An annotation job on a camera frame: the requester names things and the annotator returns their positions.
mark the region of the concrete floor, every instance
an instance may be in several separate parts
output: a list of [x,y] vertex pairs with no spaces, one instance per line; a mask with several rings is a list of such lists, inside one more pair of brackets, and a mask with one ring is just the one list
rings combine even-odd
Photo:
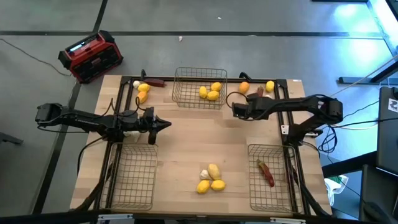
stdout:
[[[0,30],[91,31],[100,5],[99,0],[31,0],[29,3],[0,0]],[[363,3],[310,0],[109,0],[101,29],[379,32]],[[67,73],[57,60],[58,51],[82,37],[0,38]],[[186,36],[182,42],[174,36],[115,36],[115,39],[124,62],[110,71],[111,74],[138,75],[145,69],[149,75],[170,76],[177,67],[215,67],[226,69],[230,77],[246,72],[253,78],[301,79],[308,95],[332,94],[344,87],[336,83],[338,77],[363,77],[391,58],[387,45],[378,38]],[[0,216],[28,214],[55,138],[54,133],[36,129],[36,106],[46,102],[67,104],[75,80],[60,76],[2,42],[0,73],[3,105],[0,131],[25,141],[22,146],[0,145]],[[75,108],[93,112],[101,83],[102,78],[83,85]],[[378,89],[378,86],[354,86],[337,97],[344,103],[345,113],[350,113],[376,101]],[[358,94],[362,96],[360,99],[353,97]],[[377,105],[345,122],[376,117]],[[375,150],[376,130],[337,130],[339,143],[331,156],[343,160]],[[367,141],[360,142],[359,134]],[[86,134],[67,135],[44,212],[68,210],[76,181],[77,155],[86,137]]]

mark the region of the wooden tabletop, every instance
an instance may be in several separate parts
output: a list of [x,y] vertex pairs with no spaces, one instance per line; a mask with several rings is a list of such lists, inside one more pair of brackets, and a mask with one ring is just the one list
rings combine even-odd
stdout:
[[[104,113],[110,100],[117,98],[121,77],[104,77],[96,114]],[[305,96],[301,80],[287,80],[287,83],[291,98]],[[252,84],[249,92],[254,92],[258,86],[259,84]],[[237,83],[229,83],[228,93],[237,88]],[[226,105],[220,110],[179,108],[172,101],[172,89],[172,82],[167,83],[165,88],[152,87],[148,100],[141,106],[154,106],[157,116],[172,122],[171,127],[157,135],[156,144],[159,148],[154,201],[146,213],[286,216],[254,211],[249,199],[248,145],[281,145],[277,114],[270,115],[267,121],[247,122],[234,118]],[[121,108],[124,108],[126,93],[127,88],[124,90]],[[137,91],[133,91],[133,101],[136,94]],[[229,101],[243,103],[244,98],[231,95]],[[132,102],[131,105],[131,109],[135,109],[135,103]],[[311,116],[307,112],[293,112],[293,115],[295,123],[301,123]],[[98,134],[90,133],[87,142],[98,137]],[[310,138],[306,138],[306,141],[315,143]],[[147,134],[141,134],[139,142],[147,142]],[[71,208],[79,206],[98,183],[105,147],[106,142],[99,142],[85,150]],[[311,147],[301,146],[300,156],[307,188],[323,209],[331,213],[318,152]],[[209,190],[207,194],[199,195],[196,193],[199,174],[211,163],[220,167],[226,188],[222,192]]]

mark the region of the red battery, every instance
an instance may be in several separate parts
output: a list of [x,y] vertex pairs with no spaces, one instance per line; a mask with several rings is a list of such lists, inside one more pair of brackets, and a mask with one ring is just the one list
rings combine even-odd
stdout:
[[91,82],[123,61],[114,38],[104,30],[60,51],[58,59],[80,83]]

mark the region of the metal wire basket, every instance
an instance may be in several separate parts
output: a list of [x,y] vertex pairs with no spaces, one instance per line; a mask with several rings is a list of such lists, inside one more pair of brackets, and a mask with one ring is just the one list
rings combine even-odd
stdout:
[[[290,178],[289,172],[297,168],[294,148],[251,144],[248,146],[250,207],[256,211],[302,213],[300,185]],[[264,178],[257,160],[264,162],[275,182],[271,187]]]
[[[221,83],[220,96],[218,99],[210,101],[200,98],[199,88],[205,86],[208,91],[211,91],[210,86],[213,82]],[[222,105],[225,104],[226,87],[226,70],[180,67],[175,70],[173,101],[176,102],[179,107],[219,110]]]
[[[114,178],[109,178],[105,183],[101,207],[114,210],[150,210],[154,196],[157,146],[115,143],[112,145],[108,164],[113,164],[115,161],[118,146],[121,146],[119,166]],[[114,190],[111,205],[107,206],[106,201],[112,181]]]

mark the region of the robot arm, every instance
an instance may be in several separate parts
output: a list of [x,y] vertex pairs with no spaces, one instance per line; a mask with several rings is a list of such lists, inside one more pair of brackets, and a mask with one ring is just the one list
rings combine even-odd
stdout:
[[246,105],[232,103],[233,115],[246,121],[268,119],[274,112],[309,111],[313,113],[313,116],[303,123],[289,126],[287,139],[295,145],[299,145],[308,132],[324,124],[336,124],[343,120],[343,104],[325,95],[273,100],[253,93],[248,95],[246,101]]
[[95,131],[100,135],[107,135],[108,139],[116,141],[124,131],[149,132],[148,143],[155,144],[156,134],[171,125],[154,116],[154,108],[146,108],[142,117],[135,111],[124,111],[116,115],[97,115],[74,110],[59,103],[46,103],[37,107],[35,121],[39,127],[65,124],[84,131]]

